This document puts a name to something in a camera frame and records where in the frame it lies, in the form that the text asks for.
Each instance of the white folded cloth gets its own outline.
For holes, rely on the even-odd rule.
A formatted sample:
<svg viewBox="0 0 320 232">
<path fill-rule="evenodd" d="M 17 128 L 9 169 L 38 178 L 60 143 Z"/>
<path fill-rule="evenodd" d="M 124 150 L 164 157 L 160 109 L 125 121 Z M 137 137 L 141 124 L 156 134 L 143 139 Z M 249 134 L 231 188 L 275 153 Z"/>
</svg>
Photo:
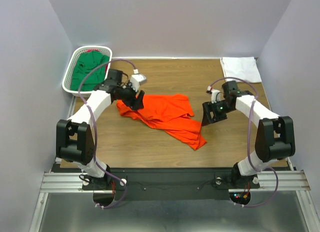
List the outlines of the white folded cloth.
<svg viewBox="0 0 320 232">
<path fill-rule="evenodd" d="M 254 57 L 223 57 L 220 59 L 225 77 L 232 76 L 246 82 L 261 82 L 260 73 Z"/>
</svg>

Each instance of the red cloth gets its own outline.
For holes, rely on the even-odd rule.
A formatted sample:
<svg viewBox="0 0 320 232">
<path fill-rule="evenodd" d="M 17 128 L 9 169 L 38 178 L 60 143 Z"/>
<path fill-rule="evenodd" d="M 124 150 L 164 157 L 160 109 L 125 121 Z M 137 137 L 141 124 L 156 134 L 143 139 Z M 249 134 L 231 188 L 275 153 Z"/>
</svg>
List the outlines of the red cloth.
<svg viewBox="0 0 320 232">
<path fill-rule="evenodd" d="M 122 101 L 116 103 L 121 116 L 142 120 L 153 129 L 164 130 L 194 150 L 206 143 L 201 135 L 201 122 L 191 119 L 194 113 L 187 96 L 145 95 L 143 105 L 144 109 L 132 111 Z"/>
</svg>

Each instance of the white wall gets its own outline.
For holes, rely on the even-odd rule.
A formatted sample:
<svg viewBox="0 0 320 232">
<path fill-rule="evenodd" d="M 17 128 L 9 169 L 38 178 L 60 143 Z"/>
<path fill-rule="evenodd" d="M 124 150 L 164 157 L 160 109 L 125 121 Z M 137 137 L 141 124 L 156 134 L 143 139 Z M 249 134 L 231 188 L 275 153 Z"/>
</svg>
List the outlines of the white wall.
<svg viewBox="0 0 320 232">
<path fill-rule="evenodd" d="M 259 56 L 290 0 L 50 0 L 75 47 L 114 56 Z"/>
<path fill-rule="evenodd" d="M 0 231 L 29 231 L 56 123 L 72 45 L 48 0 L 0 0 Z"/>
<path fill-rule="evenodd" d="M 320 0 L 292 0 L 258 59 L 272 109 L 293 118 L 296 153 L 320 212 Z"/>
</svg>

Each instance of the white laundry basket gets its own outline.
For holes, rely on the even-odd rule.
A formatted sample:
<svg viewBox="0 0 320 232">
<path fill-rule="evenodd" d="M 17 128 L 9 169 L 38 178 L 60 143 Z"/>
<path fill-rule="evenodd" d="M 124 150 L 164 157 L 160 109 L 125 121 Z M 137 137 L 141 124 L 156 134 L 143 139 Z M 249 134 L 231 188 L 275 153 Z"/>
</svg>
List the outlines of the white laundry basket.
<svg viewBox="0 0 320 232">
<path fill-rule="evenodd" d="M 72 74 L 73 74 L 73 71 L 74 71 L 74 68 L 75 68 L 75 65 L 77 63 L 79 56 L 81 55 L 81 53 L 87 52 L 88 50 L 97 50 L 97 51 L 101 52 L 103 55 L 109 56 L 109 58 L 110 58 L 109 61 L 111 61 L 111 59 L 112 59 L 112 51 L 110 48 L 108 48 L 106 46 L 82 46 L 82 47 L 79 47 L 77 50 L 75 50 L 74 53 L 72 54 L 72 57 L 70 59 L 69 65 L 65 71 L 63 81 L 62 81 L 63 89 L 66 92 L 69 92 L 74 96 L 79 96 L 79 94 L 78 94 L 78 91 L 70 90 Z M 109 71 L 109 67 L 107 68 L 107 71 L 105 72 L 105 78 L 108 75 L 108 71 Z M 91 92 L 92 91 L 82 91 L 81 95 L 84 97 L 89 97 L 91 95 Z"/>
</svg>

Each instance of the purple cable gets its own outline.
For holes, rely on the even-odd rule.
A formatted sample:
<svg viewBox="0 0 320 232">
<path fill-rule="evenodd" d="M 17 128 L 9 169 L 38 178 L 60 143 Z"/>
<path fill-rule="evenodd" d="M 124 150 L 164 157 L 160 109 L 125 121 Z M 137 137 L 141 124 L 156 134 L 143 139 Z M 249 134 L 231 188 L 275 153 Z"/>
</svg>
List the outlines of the purple cable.
<svg viewBox="0 0 320 232">
<path fill-rule="evenodd" d="M 101 165 L 99 165 L 99 163 L 97 162 L 97 145 L 98 145 L 98 128 L 97 128 L 97 122 L 95 120 L 95 116 L 94 116 L 94 113 L 92 112 L 92 109 L 89 105 L 87 105 L 87 101 L 86 99 L 81 95 L 81 89 L 85 83 L 85 81 L 94 73 L 96 72 L 98 69 L 100 69 L 101 67 L 105 66 L 105 65 L 109 65 L 111 62 L 115 62 L 115 61 L 125 61 L 125 62 L 128 62 L 130 63 L 134 69 L 136 69 L 136 66 L 131 62 L 131 61 L 128 61 L 128 60 L 124 60 L 124 59 L 115 59 L 115 60 L 111 60 L 109 62 L 105 62 L 99 66 L 97 66 L 96 68 L 94 68 L 91 72 L 89 72 L 89 74 L 87 76 L 85 76 L 85 78 L 82 80 L 82 82 L 80 83 L 80 86 L 79 86 L 79 89 L 78 89 L 78 94 L 79 94 L 79 97 L 81 98 L 81 100 L 84 102 L 84 104 L 86 105 L 86 107 L 88 108 L 89 110 L 89 113 L 90 113 L 90 117 L 91 117 L 91 120 L 92 120 L 92 124 L 93 124 L 93 129 L 94 129 L 94 152 L 93 152 L 93 161 L 96 163 L 96 165 L 99 167 L 100 170 L 102 170 L 104 173 L 106 173 L 108 176 L 116 179 L 117 181 L 123 183 L 123 186 L 124 186 L 124 193 L 123 195 L 121 196 L 121 198 L 116 201 L 115 203 L 113 204 L 110 204 L 108 206 L 101 206 L 100 204 L 96 204 L 96 206 L 102 208 L 102 209 L 109 209 L 109 208 L 112 208 L 116 205 L 118 205 L 126 196 L 127 194 L 127 185 L 126 183 L 120 179 L 119 177 L 113 175 L 112 173 L 106 171 Z"/>
<path fill-rule="evenodd" d="M 255 171 L 257 171 L 258 173 L 260 173 L 261 171 L 264 171 L 265 169 L 270 169 L 270 170 L 272 170 L 273 173 L 274 173 L 274 175 L 275 175 L 276 183 L 275 183 L 275 189 L 274 189 L 273 194 L 272 194 L 272 195 L 270 196 L 270 198 L 267 199 L 266 201 L 261 202 L 261 203 L 256 204 L 256 205 L 240 205 L 240 204 L 239 204 L 239 206 L 244 206 L 244 207 L 247 207 L 247 208 L 254 208 L 254 207 L 262 206 L 262 205 L 267 204 L 267 203 L 270 202 L 271 200 L 273 200 L 274 197 L 276 196 L 276 193 L 277 193 L 277 190 L 278 190 L 278 187 L 279 187 L 279 178 L 278 178 L 277 172 L 276 172 L 275 169 L 272 168 L 271 166 L 266 166 L 266 167 L 263 168 L 262 170 L 258 170 L 258 169 L 253 165 L 253 163 L 252 163 L 252 161 L 251 161 L 251 157 L 250 157 L 251 119 L 252 119 L 252 116 L 253 116 L 254 105 L 255 105 L 256 99 L 259 97 L 259 94 L 258 94 L 258 91 L 256 90 L 256 88 L 255 88 L 252 84 L 250 84 L 250 83 L 248 83 L 248 82 L 246 82 L 246 81 L 244 81 L 244 80 L 242 80 L 242 79 L 240 79 L 240 78 L 237 78 L 237 77 L 223 77 L 223 78 L 221 78 L 221 79 L 219 79 L 219 80 L 216 80 L 216 81 L 214 81 L 213 83 L 211 83 L 210 87 L 212 88 L 212 86 L 213 86 L 214 84 L 216 84 L 218 81 L 221 81 L 221 80 L 224 80 L 224 79 L 235 79 L 235 80 L 239 80 L 239 81 L 241 81 L 241 82 L 244 82 L 245 84 L 249 85 L 249 86 L 254 90 L 254 92 L 255 92 L 255 94 L 256 94 L 256 95 L 255 95 L 255 98 L 254 98 L 254 100 L 253 100 L 253 102 L 252 102 L 252 104 L 251 104 L 250 113 L 249 113 L 248 137 L 247 137 L 247 145 L 246 145 L 246 152 L 247 152 L 247 156 L 248 156 L 248 161 L 249 161 L 249 164 L 251 165 L 251 167 L 252 167 Z"/>
</svg>

